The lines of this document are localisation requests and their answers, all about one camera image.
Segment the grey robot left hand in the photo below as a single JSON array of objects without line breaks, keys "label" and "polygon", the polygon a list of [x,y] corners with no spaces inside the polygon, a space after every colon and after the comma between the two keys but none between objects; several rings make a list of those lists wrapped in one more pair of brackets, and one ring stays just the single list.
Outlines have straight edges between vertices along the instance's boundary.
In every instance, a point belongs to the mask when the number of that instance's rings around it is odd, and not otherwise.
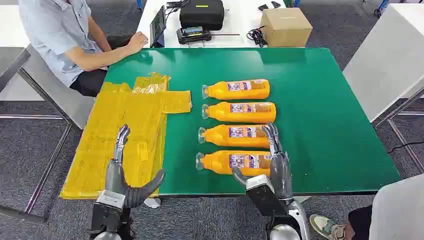
[{"label": "grey robot left hand", "polygon": [[150,195],[164,182],[166,171],[161,168],[153,180],[142,187],[132,187],[127,184],[123,169],[123,151],[128,140],[130,128],[127,124],[121,126],[116,135],[113,157],[110,159],[105,176],[104,189],[124,195],[125,208],[136,208],[144,203]]}]

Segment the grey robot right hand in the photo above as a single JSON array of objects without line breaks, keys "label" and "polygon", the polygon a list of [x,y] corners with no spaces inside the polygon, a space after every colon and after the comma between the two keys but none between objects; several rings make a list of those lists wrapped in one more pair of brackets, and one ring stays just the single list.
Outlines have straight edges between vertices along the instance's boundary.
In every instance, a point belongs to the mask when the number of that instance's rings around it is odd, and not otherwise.
[{"label": "grey robot right hand", "polygon": [[280,143],[277,127],[269,122],[261,129],[265,132],[270,147],[270,185],[264,183],[262,186],[254,186],[246,190],[252,199],[271,200],[291,203],[294,201],[292,191],[292,174],[290,162]]}]

